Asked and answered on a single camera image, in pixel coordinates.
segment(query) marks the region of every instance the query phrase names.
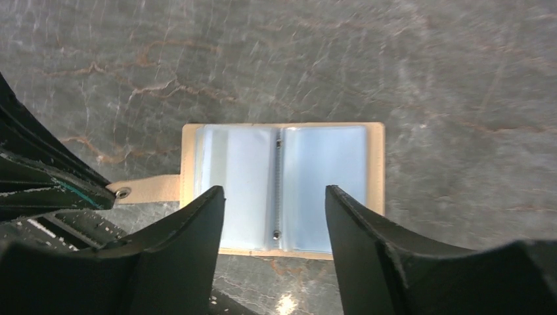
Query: gray marble surface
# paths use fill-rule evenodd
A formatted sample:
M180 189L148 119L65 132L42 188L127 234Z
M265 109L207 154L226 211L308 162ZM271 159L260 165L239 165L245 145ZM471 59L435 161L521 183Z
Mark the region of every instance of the gray marble surface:
M387 216L471 248L557 236L556 44L549 0L0 1L0 71L108 179L178 173L188 122L381 121ZM222 256L215 286L342 313L331 262Z

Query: leather strap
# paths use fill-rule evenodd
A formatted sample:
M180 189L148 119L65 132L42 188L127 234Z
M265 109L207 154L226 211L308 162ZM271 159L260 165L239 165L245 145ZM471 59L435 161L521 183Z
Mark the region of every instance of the leather strap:
M180 175L158 175L136 180L113 182L107 186L111 192L129 189L125 198L116 199L118 204L149 203L180 200Z

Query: open book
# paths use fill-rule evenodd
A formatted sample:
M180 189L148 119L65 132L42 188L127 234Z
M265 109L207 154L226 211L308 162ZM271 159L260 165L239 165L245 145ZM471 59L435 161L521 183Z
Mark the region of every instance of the open book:
M186 125L181 203L225 189L221 253L330 259L325 186L383 213L380 123Z

